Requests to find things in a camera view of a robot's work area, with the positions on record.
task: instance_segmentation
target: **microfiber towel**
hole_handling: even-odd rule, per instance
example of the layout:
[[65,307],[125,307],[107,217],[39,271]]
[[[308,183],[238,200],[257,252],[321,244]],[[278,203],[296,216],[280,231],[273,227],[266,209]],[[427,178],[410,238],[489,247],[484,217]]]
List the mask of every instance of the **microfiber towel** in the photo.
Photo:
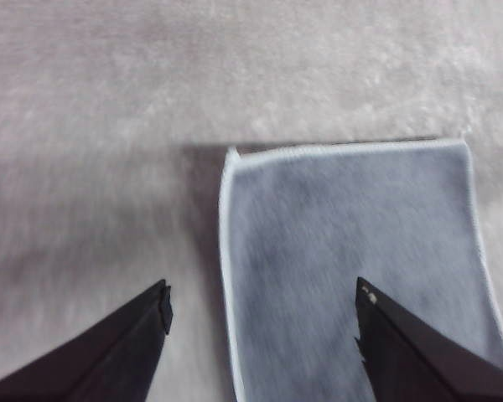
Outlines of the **microfiber towel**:
[[232,150],[220,257],[239,402],[374,401],[357,276],[503,369],[461,140]]

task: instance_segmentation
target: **fabric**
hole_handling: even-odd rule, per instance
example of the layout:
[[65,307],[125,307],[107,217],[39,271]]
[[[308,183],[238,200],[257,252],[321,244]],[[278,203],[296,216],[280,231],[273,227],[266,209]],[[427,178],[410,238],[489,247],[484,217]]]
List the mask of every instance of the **fabric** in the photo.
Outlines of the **fabric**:
[[231,151],[220,252],[239,402],[374,400],[357,276],[503,369],[460,140]]

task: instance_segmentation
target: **beige carpet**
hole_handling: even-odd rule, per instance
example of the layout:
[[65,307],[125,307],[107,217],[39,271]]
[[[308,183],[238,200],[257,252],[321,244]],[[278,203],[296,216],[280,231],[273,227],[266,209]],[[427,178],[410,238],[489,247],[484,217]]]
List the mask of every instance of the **beige carpet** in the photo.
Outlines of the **beige carpet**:
[[0,378],[160,277],[149,400],[233,400],[227,144],[465,137],[503,313],[503,2],[0,0]]

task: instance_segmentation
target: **floor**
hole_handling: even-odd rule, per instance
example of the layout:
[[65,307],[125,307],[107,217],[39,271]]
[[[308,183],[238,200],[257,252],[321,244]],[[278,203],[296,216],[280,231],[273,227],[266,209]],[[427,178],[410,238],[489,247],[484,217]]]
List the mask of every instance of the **floor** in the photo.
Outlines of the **floor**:
[[149,400],[234,400],[228,145],[464,137],[503,314],[503,2],[0,0],[0,378],[164,277]]

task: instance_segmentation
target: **gray cloth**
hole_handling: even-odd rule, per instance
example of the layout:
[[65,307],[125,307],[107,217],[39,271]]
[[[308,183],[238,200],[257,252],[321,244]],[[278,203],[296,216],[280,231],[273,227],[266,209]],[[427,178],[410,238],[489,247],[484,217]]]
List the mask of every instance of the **gray cloth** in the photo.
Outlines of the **gray cloth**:
[[458,140],[231,152],[220,251],[239,402],[374,400],[357,276],[503,369],[472,182]]

